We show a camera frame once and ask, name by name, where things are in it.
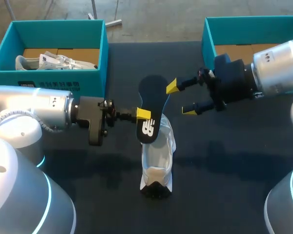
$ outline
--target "teal cardboard box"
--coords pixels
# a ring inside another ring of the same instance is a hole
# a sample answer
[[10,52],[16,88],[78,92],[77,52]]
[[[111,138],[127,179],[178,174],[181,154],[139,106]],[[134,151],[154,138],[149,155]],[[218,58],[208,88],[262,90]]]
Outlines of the teal cardboard box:
[[203,59],[210,69],[214,69],[214,58],[223,53],[249,63],[254,53],[289,40],[293,40],[293,16],[205,18]]
[[[100,49],[97,70],[16,71],[26,48]],[[0,85],[72,91],[74,97],[105,96],[108,42],[104,20],[11,22],[0,45]]]

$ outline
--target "shoe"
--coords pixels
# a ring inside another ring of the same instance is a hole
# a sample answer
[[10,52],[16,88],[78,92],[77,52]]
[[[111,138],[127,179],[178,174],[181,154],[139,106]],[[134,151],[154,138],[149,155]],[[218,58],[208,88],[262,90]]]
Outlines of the shoe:
[[172,192],[172,155],[176,142],[171,124],[161,117],[159,134],[151,144],[142,144],[142,178],[140,190],[148,196],[167,196]]
[[73,60],[64,55],[54,55],[48,51],[39,58],[24,58],[19,55],[15,61],[16,70],[76,70],[76,69],[98,69],[91,62]]

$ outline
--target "screw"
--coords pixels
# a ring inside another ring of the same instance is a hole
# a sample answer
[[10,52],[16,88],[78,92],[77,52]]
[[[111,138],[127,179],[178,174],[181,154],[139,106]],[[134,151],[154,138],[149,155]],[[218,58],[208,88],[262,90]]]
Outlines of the screw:
[[107,130],[103,130],[103,131],[102,131],[102,135],[103,135],[104,137],[107,137]]

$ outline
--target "cable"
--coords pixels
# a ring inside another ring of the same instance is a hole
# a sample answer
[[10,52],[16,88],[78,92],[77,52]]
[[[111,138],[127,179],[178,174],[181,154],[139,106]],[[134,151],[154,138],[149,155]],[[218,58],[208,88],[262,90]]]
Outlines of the cable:
[[9,111],[8,113],[5,113],[4,115],[0,116],[0,124],[2,121],[4,121],[6,118],[13,116],[13,115],[22,115],[22,116],[29,116],[34,118],[41,126],[42,129],[46,130],[50,133],[59,133],[62,132],[62,130],[55,130],[43,123],[43,121],[35,114],[29,112],[29,111],[23,111],[23,110],[15,110],[15,111]]

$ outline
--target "shoe sole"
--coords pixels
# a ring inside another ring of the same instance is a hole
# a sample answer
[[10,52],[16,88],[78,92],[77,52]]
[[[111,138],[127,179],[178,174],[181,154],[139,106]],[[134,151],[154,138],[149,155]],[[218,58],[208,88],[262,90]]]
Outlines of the shoe sole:
[[161,185],[158,181],[155,181],[147,186],[142,175],[140,187],[142,187],[142,189],[140,190],[141,193],[146,197],[155,199],[167,198],[171,195],[172,192],[172,173],[170,173],[170,178],[167,186]]
[[167,80],[157,75],[147,76],[139,83],[141,109],[151,111],[150,120],[137,121],[137,138],[143,144],[155,141],[159,133],[162,112],[169,97],[169,94],[166,94],[167,85]]

